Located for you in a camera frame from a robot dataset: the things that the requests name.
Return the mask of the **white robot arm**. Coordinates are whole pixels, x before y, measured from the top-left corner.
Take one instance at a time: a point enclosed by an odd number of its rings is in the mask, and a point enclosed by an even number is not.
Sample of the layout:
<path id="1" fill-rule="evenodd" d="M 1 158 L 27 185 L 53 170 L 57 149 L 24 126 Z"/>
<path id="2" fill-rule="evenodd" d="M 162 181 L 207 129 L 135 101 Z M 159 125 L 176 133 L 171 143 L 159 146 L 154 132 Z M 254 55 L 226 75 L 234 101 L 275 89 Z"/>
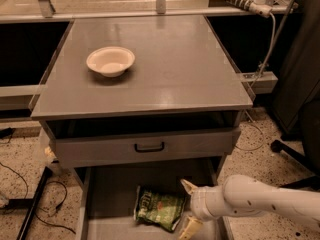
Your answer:
<path id="1" fill-rule="evenodd" d="M 320 193 L 275 187 L 245 175 L 229 176 L 222 185 L 199 187 L 182 179 L 192 215 L 179 240 L 190 240 L 207 221 L 220 217 L 254 217 L 276 213 L 318 231 Z"/>

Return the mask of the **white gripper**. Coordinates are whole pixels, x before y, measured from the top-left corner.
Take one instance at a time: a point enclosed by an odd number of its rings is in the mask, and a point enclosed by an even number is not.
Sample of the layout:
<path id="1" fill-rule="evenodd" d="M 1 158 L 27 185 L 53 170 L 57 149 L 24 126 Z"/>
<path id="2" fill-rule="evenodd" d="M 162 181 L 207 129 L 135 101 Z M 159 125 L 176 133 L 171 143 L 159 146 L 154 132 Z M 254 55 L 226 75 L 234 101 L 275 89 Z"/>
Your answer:
<path id="1" fill-rule="evenodd" d="M 221 186 L 197 187 L 186 179 L 181 179 L 180 182 L 191 195 L 190 208 L 195 217 L 185 218 L 178 240 L 190 240 L 202 228 L 202 221 L 230 214 L 230 205 L 224 199 Z"/>

